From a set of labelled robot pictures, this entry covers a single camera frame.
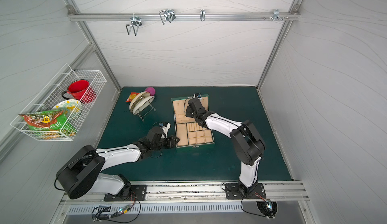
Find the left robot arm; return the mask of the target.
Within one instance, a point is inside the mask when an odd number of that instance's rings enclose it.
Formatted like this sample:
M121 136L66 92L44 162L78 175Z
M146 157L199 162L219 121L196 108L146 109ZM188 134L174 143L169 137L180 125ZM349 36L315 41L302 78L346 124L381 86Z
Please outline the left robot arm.
M180 141L176 136L168 136L170 124L156 126L147 136L129 145L96 149L92 145L82 147L56 176L56 187L67 193L70 199L78 199L89 193L104 193L106 199L126 201L134 197L129 180L123 175L109 175L104 170L124 163L144 160L155 151L176 148Z

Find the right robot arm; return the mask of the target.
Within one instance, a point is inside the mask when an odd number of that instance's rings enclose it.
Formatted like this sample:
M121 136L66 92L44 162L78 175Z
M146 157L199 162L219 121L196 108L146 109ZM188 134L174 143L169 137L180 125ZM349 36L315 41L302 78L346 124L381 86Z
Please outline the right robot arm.
M249 120L233 121L206 110L201 103L200 94L189 98L185 116L193 118L199 126L222 133L231 139L234 151L241 161L238 187L242 194L250 194L258 184L259 164L266 149L266 144L255 125Z

